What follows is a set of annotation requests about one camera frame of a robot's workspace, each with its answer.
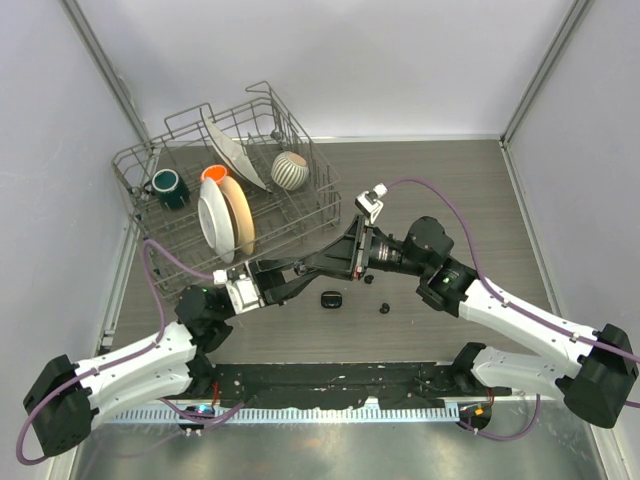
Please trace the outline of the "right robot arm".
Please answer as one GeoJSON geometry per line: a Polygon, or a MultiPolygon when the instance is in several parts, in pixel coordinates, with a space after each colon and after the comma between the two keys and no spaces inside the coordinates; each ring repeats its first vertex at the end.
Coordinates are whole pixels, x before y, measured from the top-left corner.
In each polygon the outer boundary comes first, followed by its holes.
{"type": "Polygon", "coordinates": [[[468,344],[451,371],[457,391],[472,395],[486,386],[536,393],[563,401],[588,423],[612,428],[639,377],[627,333],[612,324],[574,323],[514,297],[452,257],[453,246],[433,217],[414,221],[399,241],[357,215],[342,237],[295,270],[348,280],[369,269],[416,276],[416,292],[432,309],[495,330],[530,351],[468,344]]]}

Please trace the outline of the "dusty black oval case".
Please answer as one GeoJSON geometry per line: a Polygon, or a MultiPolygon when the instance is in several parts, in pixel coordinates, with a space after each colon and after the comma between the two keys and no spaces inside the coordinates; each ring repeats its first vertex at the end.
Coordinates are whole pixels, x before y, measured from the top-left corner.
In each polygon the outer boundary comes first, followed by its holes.
{"type": "Polygon", "coordinates": [[[293,264],[293,271],[297,276],[303,276],[309,274],[312,269],[305,265],[303,262],[295,262],[293,264]]]}

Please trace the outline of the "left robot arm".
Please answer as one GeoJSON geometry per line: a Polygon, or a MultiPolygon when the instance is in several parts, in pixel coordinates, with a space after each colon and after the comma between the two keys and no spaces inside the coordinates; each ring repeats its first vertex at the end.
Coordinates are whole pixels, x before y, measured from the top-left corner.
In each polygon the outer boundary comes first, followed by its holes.
{"type": "Polygon", "coordinates": [[[26,433],[34,431],[45,458],[83,442],[105,421],[147,401],[187,394],[205,397],[213,385],[207,358],[231,334],[228,320],[299,295],[319,276],[293,259],[251,261],[216,270],[207,285],[186,287],[176,320],[157,333],[107,354],[73,362],[49,360],[23,400],[27,413],[16,445],[20,463],[26,433]]]}

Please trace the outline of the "glossy black charging case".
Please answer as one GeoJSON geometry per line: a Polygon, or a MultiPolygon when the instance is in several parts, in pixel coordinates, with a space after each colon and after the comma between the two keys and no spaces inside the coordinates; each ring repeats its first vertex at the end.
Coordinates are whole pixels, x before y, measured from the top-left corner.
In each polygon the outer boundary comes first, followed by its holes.
{"type": "Polygon", "coordinates": [[[321,294],[320,304],[325,309],[339,309],[343,304],[343,297],[337,291],[325,291],[321,294]]]}

